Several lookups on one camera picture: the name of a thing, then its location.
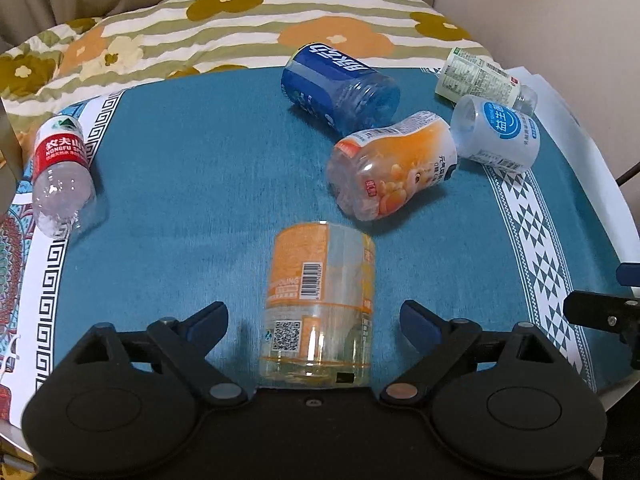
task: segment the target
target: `qr code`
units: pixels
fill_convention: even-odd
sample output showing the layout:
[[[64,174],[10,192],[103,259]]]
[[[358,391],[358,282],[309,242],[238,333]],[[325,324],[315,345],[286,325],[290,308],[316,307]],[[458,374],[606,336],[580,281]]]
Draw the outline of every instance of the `qr code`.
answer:
[[[280,352],[298,352],[301,328],[301,321],[276,321],[271,349]]]

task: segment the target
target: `white wall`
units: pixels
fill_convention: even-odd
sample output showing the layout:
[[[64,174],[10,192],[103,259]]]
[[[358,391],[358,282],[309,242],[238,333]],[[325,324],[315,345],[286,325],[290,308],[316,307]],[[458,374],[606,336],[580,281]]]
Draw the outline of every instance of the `white wall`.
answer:
[[[567,100],[614,177],[640,160],[640,0],[435,0],[501,65]],[[640,226],[640,175],[622,187]]]

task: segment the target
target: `bottle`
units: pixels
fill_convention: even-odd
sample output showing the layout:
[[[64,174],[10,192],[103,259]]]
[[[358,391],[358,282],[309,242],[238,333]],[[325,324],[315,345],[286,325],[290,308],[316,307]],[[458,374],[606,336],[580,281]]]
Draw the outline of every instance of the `bottle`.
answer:
[[[340,140],[326,174],[340,209],[368,221],[394,213],[418,191],[449,179],[457,162],[449,125],[423,111]]]
[[[510,173],[529,170],[540,150],[531,117],[473,95],[458,101],[450,130],[460,157]]]
[[[275,240],[260,342],[263,386],[366,386],[376,250],[356,229],[293,225]]]
[[[323,43],[297,51],[284,67],[282,91],[341,136],[391,124],[400,89],[389,76]]]
[[[56,116],[36,134],[33,152],[33,209],[36,225],[49,238],[67,238],[79,227],[81,209],[95,196],[82,128],[71,116]]]
[[[451,49],[440,72],[436,94],[457,103],[462,96],[477,95],[528,116],[538,104],[538,94],[497,66],[465,52]]]

